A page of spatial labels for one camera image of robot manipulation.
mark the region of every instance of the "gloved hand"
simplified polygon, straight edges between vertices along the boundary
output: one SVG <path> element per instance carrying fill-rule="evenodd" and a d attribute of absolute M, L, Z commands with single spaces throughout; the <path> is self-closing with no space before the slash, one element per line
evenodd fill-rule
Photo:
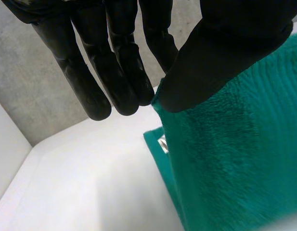
<path fill-rule="evenodd" d="M 180 49 L 159 90 L 169 112 L 209 99 L 290 35 L 297 0 L 200 0 L 203 19 Z"/>
<path fill-rule="evenodd" d="M 71 22 L 116 109 L 128 116 L 139 105 L 150 104 L 154 91 L 133 36 L 137 0 L 2 1 L 21 21 L 33 25 L 91 119 L 107 118 L 111 105 L 80 54 Z M 140 5 L 147 44 L 167 72 L 178 53 L 168 33 L 172 0 L 140 0 Z"/>

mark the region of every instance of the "glove finger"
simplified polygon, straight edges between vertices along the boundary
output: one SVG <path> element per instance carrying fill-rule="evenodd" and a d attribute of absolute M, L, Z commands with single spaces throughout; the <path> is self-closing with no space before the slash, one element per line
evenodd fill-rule
<path fill-rule="evenodd" d="M 116 58 L 133 87 L 139 104 L 149 105 L 155 93 L 133 36 L 138 10 L 137 0 L 106 0 L 105 6 Z"/>
<path fill-rule="evenodd" d="M 139 0 L 147 45 L 163 71 L 172 67 L 178 50 L 168 33 L 171 25 L 173 0 Z"/>
<path fill-rule="evenodd" d="M 107 118 L 111 104 L 81 56 L 69 16 L 51 17 L 33 28 L 52 51 L 88 116 L 93 120 Z"/>
<path fill-rule="evenodd" d="M 135 113 L 139 102 L 108 43 L 106 13 L 102 1 L 92 0 L 91 4 L 84 7 L 76 6 L 71 19 L 117 111 L 125 116 Z"/>

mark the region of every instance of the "towel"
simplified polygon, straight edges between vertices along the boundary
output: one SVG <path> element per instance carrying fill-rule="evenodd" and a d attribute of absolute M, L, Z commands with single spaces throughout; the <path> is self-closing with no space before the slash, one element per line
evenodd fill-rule
<path fill-rule="evenodd" d="M 168 113 L 158 92 L 153 107 L 187 231 L 253 231 L 297 212 L 297 34 L 197 107 Z"/>

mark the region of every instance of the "concrete surface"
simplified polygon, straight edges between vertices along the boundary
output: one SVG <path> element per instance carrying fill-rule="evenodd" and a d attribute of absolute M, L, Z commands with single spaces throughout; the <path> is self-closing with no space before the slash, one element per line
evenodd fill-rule
<path fill-rule="evenodd" d="M 174 1 L 170 32 L 179 48 L 200 19 L 198 0 Z M 135 38 L 155 86 L 164 74 L 146 45 L 140 11 Z M 81 44 L 80 48 L 89 63 Z M 0 103 L 32 145 L 87 118 L 51 52 L 1 1 Z"/>

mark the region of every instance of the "towel tag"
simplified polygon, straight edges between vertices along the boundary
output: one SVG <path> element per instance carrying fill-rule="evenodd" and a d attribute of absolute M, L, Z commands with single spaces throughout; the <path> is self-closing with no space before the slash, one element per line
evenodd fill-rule
<path fill-rule="evenodd" d="M 160 144 L 165 154 L 168 154 L 168 145 L 167 145 L 167 140 L 165 135 L 161 136 L 161 138 L 158 139 L 158 143 Z"/>

